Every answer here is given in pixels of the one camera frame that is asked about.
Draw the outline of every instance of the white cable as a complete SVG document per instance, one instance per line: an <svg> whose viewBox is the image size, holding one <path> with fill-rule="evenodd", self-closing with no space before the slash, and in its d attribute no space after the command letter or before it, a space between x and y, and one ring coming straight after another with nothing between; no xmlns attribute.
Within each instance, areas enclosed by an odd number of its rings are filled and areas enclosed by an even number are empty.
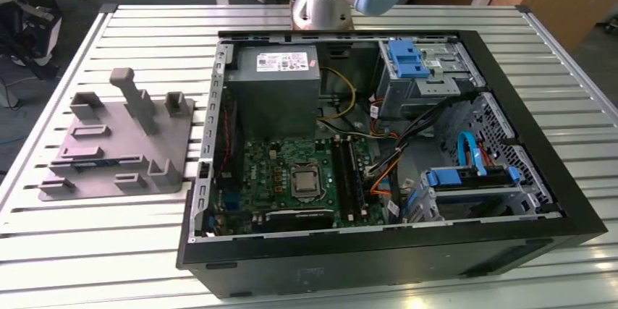
<svg viewBox="0 0 618 309"><path fill-rule="evenodd" d="M385 139L385 137L377 137L374 135L370 135L370 134L365 134L365 133L360 133L360 132L339 132L338 130L335 130L329 124L321 122L325 126L327 126L327 128L330 130L333 130L335 133L341 133L341 134L350 134L350 135L358 135L360 137L368 137L369 139Z"/></svg>

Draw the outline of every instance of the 3d printed holder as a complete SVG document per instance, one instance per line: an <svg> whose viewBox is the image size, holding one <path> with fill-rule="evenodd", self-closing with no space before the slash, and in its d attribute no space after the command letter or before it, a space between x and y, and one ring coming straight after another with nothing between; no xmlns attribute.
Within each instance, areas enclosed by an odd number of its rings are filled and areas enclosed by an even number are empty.
<svg viewBox="0 0 618 309"><path fill-rule="evenodd" d="M119 68L110 77L127 103L102 102L94 92L75 94L75 120L49 166L53 175L39 185L42 200L181 189L195 102L182 92L153 101L135 87L134 76L131 68Z"/></svg>

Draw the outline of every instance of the cpu socket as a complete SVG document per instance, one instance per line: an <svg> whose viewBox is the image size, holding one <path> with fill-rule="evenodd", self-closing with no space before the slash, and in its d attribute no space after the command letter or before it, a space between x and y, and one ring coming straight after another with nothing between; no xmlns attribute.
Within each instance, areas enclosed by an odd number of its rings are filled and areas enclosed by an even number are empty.
<svg viewBox="0 0 618 309"><path fill-rule="evenodd" d="M319 169L317 166L297 166L291 170L291 196L314 198L321 195Z"/></svg>

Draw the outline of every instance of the sticker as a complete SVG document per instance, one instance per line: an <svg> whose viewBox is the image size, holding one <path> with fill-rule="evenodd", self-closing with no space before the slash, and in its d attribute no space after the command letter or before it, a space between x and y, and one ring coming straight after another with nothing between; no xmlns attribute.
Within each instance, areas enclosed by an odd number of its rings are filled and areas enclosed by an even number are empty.
<svg viewBox="0 0 618 309"><path fill-rule="evenodd" d="M392 200L389 201L388 208L393 215L400 216L400 206L397 206L397 204Z"/></svg>
<svg viewBox="0 0 618 309"><path fill-rule="evenodd" d="M410 188L413 188L413 186L414 186L414 180L406 178L406 181L404 182L404 189L409 190Z"/></svg>
<svg viewBox="0 0 618 309"><path fill-rule="evenodd" d="M258 72L301 72L310 70L306 52L258 54Z"/></svg>
<svg viewBox="0 0 618 309"><path fill-rule="evenodd" d="M369 116L373 118L373 119L377 119L378 118L378 114L380 114L380 107L377 105L372 105L372 108L369 108Z"/></svg>
<svg viewBox="0 0 618 309"><path fill-rule="evenodd" d="M425 66L428 68L442 68L441 61L425 61Z"/></svg>

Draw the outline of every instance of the metal workbench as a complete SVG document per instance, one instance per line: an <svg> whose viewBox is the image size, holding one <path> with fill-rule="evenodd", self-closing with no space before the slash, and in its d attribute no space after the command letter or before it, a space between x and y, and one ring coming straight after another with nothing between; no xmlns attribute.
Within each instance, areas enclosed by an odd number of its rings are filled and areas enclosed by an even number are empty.
<svg viewBox="0 0 618 309"><path fill-rule="evenodd" d="M198 101L186 177L198 170L209 79L219 30L290 27L283 6L121 6L102 13L0 187L0 308L549 308L618 302L618 113L530 14L512 7L398 7L356 14L358 29L478 30L609 233L498 277L221 301L175 268L186 191L42 202L73 120L70 98L121 100L115 67L137 70L153 98L182 90Z"/></svg>

